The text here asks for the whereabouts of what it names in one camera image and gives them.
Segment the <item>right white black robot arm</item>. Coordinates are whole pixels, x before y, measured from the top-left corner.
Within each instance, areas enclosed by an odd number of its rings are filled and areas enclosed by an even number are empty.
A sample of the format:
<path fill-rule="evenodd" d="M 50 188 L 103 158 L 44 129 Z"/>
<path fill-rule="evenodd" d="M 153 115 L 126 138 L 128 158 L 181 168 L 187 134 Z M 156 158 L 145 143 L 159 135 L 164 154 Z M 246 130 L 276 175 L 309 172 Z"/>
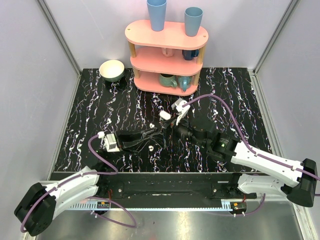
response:
<path fill-rule="evenodd" d="M 176 119 L 166 120 L 161 130 L 164 145 L 176 139 L 203 148 L 215 161 L 230 161 L 255 169 L 263 176 L 241 173 L 237 181 L 227 185 L 228 195 L 239 198 L 243 194 L 262 193 L 285 196 L 292 203 L 311 208 L 314 205 L 317 186 L 317 164 L 306 158 L 290 160 L 257 149 L 242 140 L 219 130 L 192 127 Z"/>

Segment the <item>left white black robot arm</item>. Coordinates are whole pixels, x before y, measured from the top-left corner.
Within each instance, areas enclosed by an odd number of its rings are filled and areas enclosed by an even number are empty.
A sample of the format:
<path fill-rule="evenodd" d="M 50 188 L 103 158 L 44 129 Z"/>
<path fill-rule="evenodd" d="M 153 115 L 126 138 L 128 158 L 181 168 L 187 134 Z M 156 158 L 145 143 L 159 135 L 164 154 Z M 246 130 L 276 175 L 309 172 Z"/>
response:
<path fill-rule="evenodd" d="M 150 140 L 163 147 L 163 133 L 156 127 L 138 132 L 98 132 L 88 140 L 88 148 L 101 162 L 111 168 L 111 171 L 97 171 L 84 167 L 80 171 L 47 186 L 40 182 L 33 184 L 14 210 L 14 215 L 20 221 L 20 231 L 31 236 L 42 233 L 51 222 L 63 211 L 86 198 L 103 198 L 108 193 L 106 183 L 99 181 L 100 176 L 114 176 L 118 169 L 92 147 L 92 141 L 101 139 L 108 153 L 132 152 L 143 149 L 142 143 Z"/>

